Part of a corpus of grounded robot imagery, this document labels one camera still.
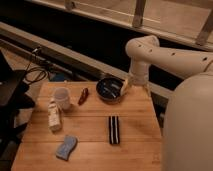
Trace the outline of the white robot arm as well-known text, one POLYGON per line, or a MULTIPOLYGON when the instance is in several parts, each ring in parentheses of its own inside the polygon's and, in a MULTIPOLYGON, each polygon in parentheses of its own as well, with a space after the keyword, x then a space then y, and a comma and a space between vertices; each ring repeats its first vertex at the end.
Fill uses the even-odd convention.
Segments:
POLYGON ((149 65, 183 79, 166 108, 161 171, 213 171, 213 52, 162 47, 154 35, 129 40, 125 51, 129 84, 147 84, 149 65))

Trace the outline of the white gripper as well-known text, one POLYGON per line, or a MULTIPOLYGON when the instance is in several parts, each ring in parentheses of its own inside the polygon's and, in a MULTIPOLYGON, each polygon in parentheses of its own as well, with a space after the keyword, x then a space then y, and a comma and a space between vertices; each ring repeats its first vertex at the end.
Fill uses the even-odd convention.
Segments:
POLYGON ((144 89, 147 93, 147 96, 151 98, 151 92, 150 92, 150 88, 149 85, 147 84, 147 80, 144 79, 143 77, 139 77, 137 75, 132 75, 130 74, 128 76, 128 79, 126 79, 123 82, 122 88, 120 90, 120 95, 123 96, 128 89, 131 87, 131 85, 135 85, 135 86, 144 86, 144 89))

